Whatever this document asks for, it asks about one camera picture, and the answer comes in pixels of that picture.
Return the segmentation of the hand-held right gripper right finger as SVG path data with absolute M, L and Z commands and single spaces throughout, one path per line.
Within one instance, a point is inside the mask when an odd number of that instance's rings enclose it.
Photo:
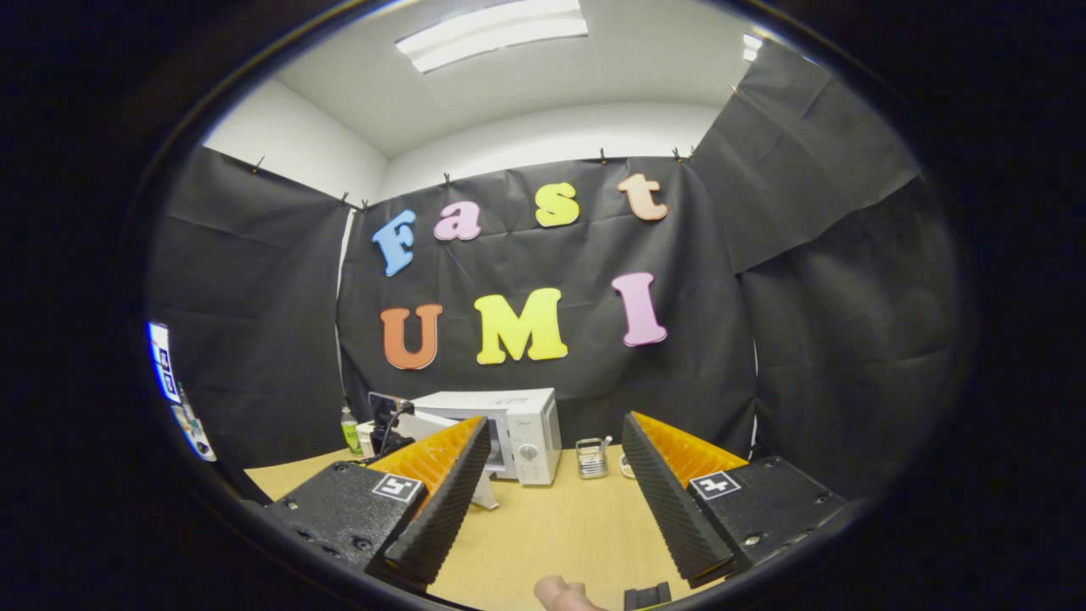
M 626 415 L 622 447 L 691 587 L 788 552 L 848 506 L 783 457 L 749 462 L 645 413 Z

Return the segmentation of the black backdrop cloth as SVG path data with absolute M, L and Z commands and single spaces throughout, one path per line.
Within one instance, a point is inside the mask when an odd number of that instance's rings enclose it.
M 206 148 L 144 281 L 229 473 L 342 447 L 375 390 L 551 389 L 871 496 L 954 400 L 967 283 L 938 198 L 848 82 L 763 42 L 690 160 L 558 161 L 349 216 Z

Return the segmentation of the white microwave oven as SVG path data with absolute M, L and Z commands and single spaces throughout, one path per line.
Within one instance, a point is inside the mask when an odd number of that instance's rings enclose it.
M 434 437 L 447 427 L 481 415 L 491 449 L 472 502 L 498 507 L 493 478 L 521 486 L 551 486 L 557 475 L 563 442 L 555 390 L 440 391 L 412 400 L 415 413 L 400 415 L 393 432 L 412 440 Z

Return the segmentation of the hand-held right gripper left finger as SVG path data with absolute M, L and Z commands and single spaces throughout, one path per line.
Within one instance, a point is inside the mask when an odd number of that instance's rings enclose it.
M 329 464 L 267 504 L 265 519 L 338 564 L 426 588 L 458 537 L 490 448 L 476 415 L 370 464 Z

